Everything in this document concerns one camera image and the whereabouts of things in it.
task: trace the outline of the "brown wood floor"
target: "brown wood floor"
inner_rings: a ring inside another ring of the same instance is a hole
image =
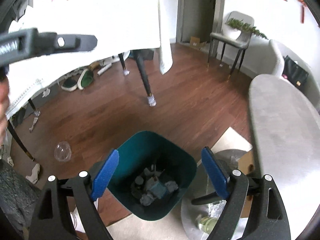
[[[134,133],[151,130],[190,153],[196,161],[203,147],[212,147],[231,126],[250,141],[247,121],[247,93],[251,79],[234,72],[226,82],[229,68],[219,67],[207,55],[182,45],[172,45],[173,66],[161,75],[157,56],[146,61],[156,107],[149,107],[136,63],[126,60],[130,75],[124,77],[120,63],[102,76],[95,74],[92,85],[74,92],[61,90],[40,108],[41,116],[32,133],[33,116],[16,129],[42,171],[36,186],[42,188],[49,175],[73,177],[102,160],[111,148],[118,148]],[[71,160],[54,158],[58,142],[67,141]],[[12,140],[14,168],[30,175],[33,163]],[[100,198],[99,213],[109,225],[129,212],[106,190]]]

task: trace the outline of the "potted plant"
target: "potted plant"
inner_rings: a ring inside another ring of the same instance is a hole
[[[257,37],[268,39],[264,33],[257,29],[256,26],[252,26],[248,23],[244,23],[242,20],[240,21],[234,18],[228,20],[228,22],[223,26],[222,31],[224,35],[234,40],[240,36],[241,32],[248,32],[256,35]]]

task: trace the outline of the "black bag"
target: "black bag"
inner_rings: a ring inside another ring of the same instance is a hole
[[[289,56],[284,58],[283,74],[297,89],[302,90],[306,84],[309,73],[295,63]]]

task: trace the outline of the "gray door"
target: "gray door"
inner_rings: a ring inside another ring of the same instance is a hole
[[[198,37],[201,42],[210,40],[215,0],[184,0],[182,42]]]

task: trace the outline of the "teal trash can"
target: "teal trash can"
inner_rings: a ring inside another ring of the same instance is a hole
[[[197,165],[193,157],[154,132],[138,132],[117,150],[119,164],[108,189],[122,205],[143,220],[155,221],[166,216],[185,194],[196,175]],[[165,169],[176,181],[179,190],[145,207],[132,196],[130,185],[155,160],[157,170]]]

